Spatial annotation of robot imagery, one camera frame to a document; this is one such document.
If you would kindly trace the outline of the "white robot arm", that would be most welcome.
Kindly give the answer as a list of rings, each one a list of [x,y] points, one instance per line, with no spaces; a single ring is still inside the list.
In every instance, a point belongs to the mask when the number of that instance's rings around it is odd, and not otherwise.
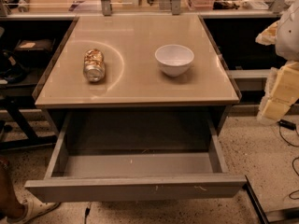
[[[257,120],[271,125],[280,121],[299,99],[299,0],[295,0],[279,21],[255,38],[259,44],[274,45],[276,55],[286,63],[272,67],[267,77]]]

